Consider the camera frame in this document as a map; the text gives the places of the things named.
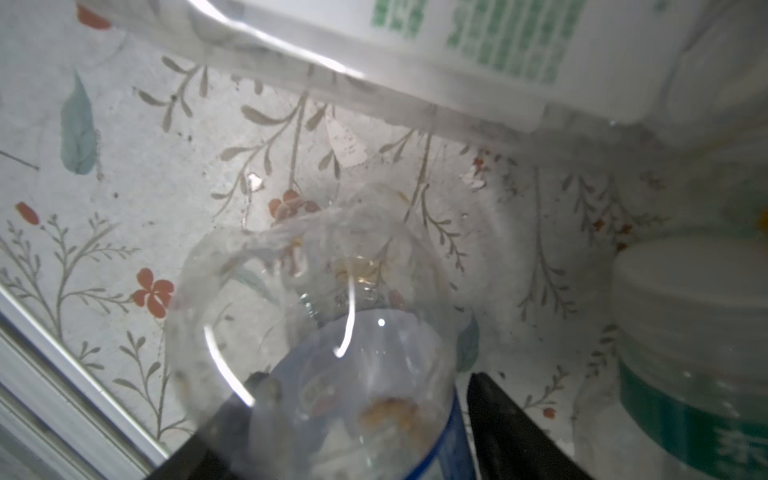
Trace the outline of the cream label tea bottle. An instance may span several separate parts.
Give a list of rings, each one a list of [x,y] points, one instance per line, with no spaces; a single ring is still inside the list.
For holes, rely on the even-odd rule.
[[[594,479],[767,475],[767,244],[692,235],[615,259],[609,360],[575,402]]]

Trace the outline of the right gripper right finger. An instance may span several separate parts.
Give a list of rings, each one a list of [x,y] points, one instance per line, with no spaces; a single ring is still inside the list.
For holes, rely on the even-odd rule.
[[[483,479],[591,479],[487,374],[471,375],[467,406]]]

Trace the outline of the blue label water bottle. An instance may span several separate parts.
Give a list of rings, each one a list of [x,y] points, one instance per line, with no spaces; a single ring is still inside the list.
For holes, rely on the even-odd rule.
[[[165,325],[197,429],[268,400],[279,479],[472,479],[458,330],[431,248],[373,203],[203,237]]]

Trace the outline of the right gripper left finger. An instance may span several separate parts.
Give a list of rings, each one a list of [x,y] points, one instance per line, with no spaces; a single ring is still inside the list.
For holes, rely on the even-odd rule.
[[[233,394],[150,479],[279,479],[268,400],[249,406]]]

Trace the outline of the green white label bottle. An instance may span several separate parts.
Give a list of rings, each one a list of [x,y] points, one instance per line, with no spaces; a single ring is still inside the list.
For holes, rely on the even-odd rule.
[[[526,139],[767,156],[763,1],[91,1],[242,69],[282,54]]]

